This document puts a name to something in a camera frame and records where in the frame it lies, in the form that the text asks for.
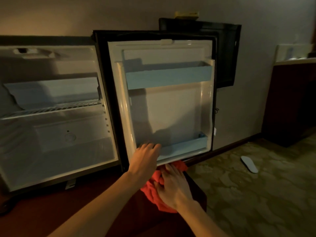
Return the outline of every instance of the shoe insole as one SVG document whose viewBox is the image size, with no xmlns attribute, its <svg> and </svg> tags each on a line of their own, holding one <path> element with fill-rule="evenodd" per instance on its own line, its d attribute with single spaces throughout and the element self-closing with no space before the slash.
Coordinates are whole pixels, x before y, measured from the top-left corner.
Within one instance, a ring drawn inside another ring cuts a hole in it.
<svg viewBox="0 0 316 237">
<path fill-rule="evenodd" d="M 256 168 L 252 159 L 250 159 L 248 156 L 243 155 L 241 157 L 241 160 L 247 166 L 248 170 L 250 170 L 252 173 L 258 173 L 258 169 Z"/>
</svg>

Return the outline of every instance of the television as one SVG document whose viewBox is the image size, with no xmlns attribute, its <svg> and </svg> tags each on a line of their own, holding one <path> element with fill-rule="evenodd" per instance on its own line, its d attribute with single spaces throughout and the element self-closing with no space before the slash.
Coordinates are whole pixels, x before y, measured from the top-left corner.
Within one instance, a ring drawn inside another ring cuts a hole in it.
<svg viewBox="0 0 316 237">
<path fill-rule="evenodd" d="M 228 87 L 234 84 L 241 25 L 160 18 L 159 30 L 213 33 L 217 37 L 216 87 Z"/>
</svg>

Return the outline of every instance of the person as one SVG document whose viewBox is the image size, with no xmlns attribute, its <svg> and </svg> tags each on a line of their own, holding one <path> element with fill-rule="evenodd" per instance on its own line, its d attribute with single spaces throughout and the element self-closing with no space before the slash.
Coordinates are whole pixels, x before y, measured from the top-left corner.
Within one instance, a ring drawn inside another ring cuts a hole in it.
<svg viewBox="0 0 316 237">
<path fill-rule="evenodd" d="M 137 148 L 130 160 L 128 171 L 49 237 L 104 237 L 127 201 L 153 175 L 160 149 L 160 144 L 152 143 Z M 178 211 L 195 236 L 226 237 L 227 235 L 208 217 L 200 204 L 192 199 L 184 174 L 172 164 L 166 164 L 167 171 L 161 170 L 165 184 L 162 187 L 154 183 L 158 195 L 164 203 Z"/>
</svg>

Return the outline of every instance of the hand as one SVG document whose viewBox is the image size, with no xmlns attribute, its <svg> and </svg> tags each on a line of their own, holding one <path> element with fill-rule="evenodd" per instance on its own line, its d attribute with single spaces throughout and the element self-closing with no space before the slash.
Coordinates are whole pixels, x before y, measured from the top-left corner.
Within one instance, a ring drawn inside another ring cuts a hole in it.
<svg viewBox="0 0 316 237">
<path fill-rule="evenodd" d="M 165 182 L 164 188 L 157 182 L 154 182 L 154 184 L 160 199 L 166 205 L 178 211 L 182 205 L 193 201 L 192 194 L 182 171 L 179 171 L 172 164 L 166 164 L 166 169 L 169 173 L 161 169 Z"/>
<path fill-rule="evenodd" d="M 127 172 L 136 178 L 139 188 L 144 186 L 156 170 L 160 149 L 161 144 L 156 144 L 155 147 L 153 143 L 143 144 L 133 154 Z"/>
</svg>

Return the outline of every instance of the wire shelf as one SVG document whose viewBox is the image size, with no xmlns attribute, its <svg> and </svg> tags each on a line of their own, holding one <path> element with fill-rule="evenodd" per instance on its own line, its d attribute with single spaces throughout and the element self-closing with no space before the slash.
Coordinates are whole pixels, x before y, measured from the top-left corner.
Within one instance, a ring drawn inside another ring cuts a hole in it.
<svg viewBox="0 0 316 237">
<path fill-rule="evenodd" d="M 33 116 L 33 115 L 40 115 L 40 114 L 52 113 L 52 112 L 58 112 L 58 111 L 67 111 L 67 110 L 73 110 L 73 109 L 84 108 L 84 107 L 100 105 L 100 104 L 101 104 L 100 100 L 89 100 L 89 101 L 57 104 L 54 107 L 9 113 L 2 116 L 0 119 L 6 120 L 6 119 L 13 119 L 13 118 L 19 118 L 19 117 L 24 117 L 24 116 Z"/>
</svg>

